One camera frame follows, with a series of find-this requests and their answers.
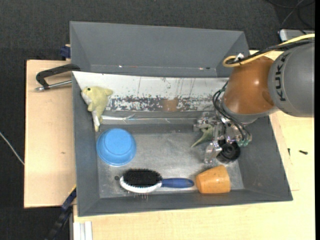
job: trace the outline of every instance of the orange object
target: orange object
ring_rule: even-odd
[[[268,90],[268,74],[273,62],[263,56],[233,68],[223,95],[228,109],[248,115],[264,113],[274,107]]]
[[[231,183],[228,171],[223,165],[206,170],[195,177],[196,187],[202,194],[228,193]]]

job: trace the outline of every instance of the orange cup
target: orange cup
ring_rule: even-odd
[[[226,167],[216,166],[195,177],[196,186],[202,194],[228,193],[231,190],[230,177]]]

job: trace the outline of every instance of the wire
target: wire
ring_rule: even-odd
[[[315,38],[315,36],[316,36],[315,34],[304,34],[304,35],[292,38],[292,39],[290,39],[288,41],[282,42],[280,44],[277,44],[277,45],[274,45],[274,46],[270,46],[270,47],[268,47],[266,49],[258,51],[258,52],[254,53],[252,55],[249,55],[249,56],[247,56],[245,58],[242,58],[242,59],[238,58],[238,60],[235,60],[237,58],[237,56],[231,55],[231,56],[228,56],[227,58],[225,58],[223,60],[222,64],[226,68],[237,67],[237,66],[252,62],[252,61],[254,61],[254,60],[256,60],[256,59],[258,59],[258,58],[260,58],[262,56],[267,55],[268,53],[270,53],[270,52],[272,52],[274,50],[288,48],[289,46],[292,46],[292,45],[303,45],[305,43],[309,43],[310,42],[309,39]]]
[[[218,111],[222,116],[224,116],[225,118],[229,119],[234,125],[235,127],[239,130],[239,132],[241,133],[241,137],[242,140],[244,141],[245,139],[249,140],[251,138],[251,133],[247,130],[247,128],[239,121],[237,121],[233,116],[231,116],[230,114],[228,114],[223,107],[218,105],[218,101],[219,101],[219,97],[221,95],[222,92],[225,91],[225,88],[228,84],[228,81],[224,84],[224,86],[218,90],[212,97],[212,102],[213,102],[213,106],[216,109],[216,111]]]
[[[278,3],[275,3],[275,2],[272,1],[272,0],[263,0],[263,1],[266,1],[266,2],[268,2],[269,4],[272,4],[272,5],[274,5],[274,6],[281,7],[281,8],[286,8],[286,9],[294,9],[294,8],[297,7],[297,5],[295,5],[295,6],[287,6],[287,5],[278,4]],[[310,2],[310,3],[305,4],[305,5],[303,5],[303,6],[300,6],[299,9],[308,7],[308,6],[312,5],[314,2],[315,2],[315,0],[312,1],[312,2]]]
[[[300,14],[300,9],[302,8],[305,8],[305,7],[308,7],[312,4],[314,4],[316,2],[316,0],[312,0],[311,2],[305,4],[305,5],[301,5],[299,6],[302,2],[304,2],[305,0],[296,0],[297,4],[295,6],[286,6],[286,5],[283,5],[283,4],[278,4],[278,3],[275,3],[274,1],[272,0],[263,0],[263,1],[266,1],[270,4],[272,4],[273,6],[277,6],[277,7],[280,7],[280,8],[285,8],[285,9],[292,9],[292,11],[286,16],[285,20],[282,22],[281,26],[283,26],[283,24],[285,23],[285,21],[288,20],[288,18],[293,14],[293,12],[296,10],[297,11],[297,16],[299,18],[299,20],[305,24],[308,28],[314,30],[315,28],[312,27],[309,23],[307,23],[305,20],[302,19],[301,17],[301,14]]]
[[[15,151],[14,147],[10,144],[10,142],[7,140],[7,138],[1,133],[0,131],[0,136],[4,139],[4,141],[9,145],[15,156],[19,159],[19,161],[25,165],[25,162],[21,159],[21,157],[18,155],[17,151]]]
[[[285,24],[285,22],[289,19],[289,17],[294,13],[295,10],[300,10],[301,8],[298,7],[298,5],[302,4],[305,0],[301,0],[300,2],[298,2],[295,7],[292,8],[292,11],[285,17],[285,19],[282,21],[280,28],[282,29],[283,25]]]

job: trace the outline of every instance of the blue plastic bowl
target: blue plastic bowl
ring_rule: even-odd
[[[113,128],[104,131],[96,142],[99,157],[110,166],[124,166],[136,155],[134,137],[126,130]]]

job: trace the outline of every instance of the stuffed animal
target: stuffed animal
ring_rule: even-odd
[[[88,111],[92,113],[94,130],[96,132],[99,131],[99,126],[102,123],[102,114],[109,102],[109,96],[113,93],[110,89],[98,86],[86,87],[81,92],[82,98],[88,105]]]

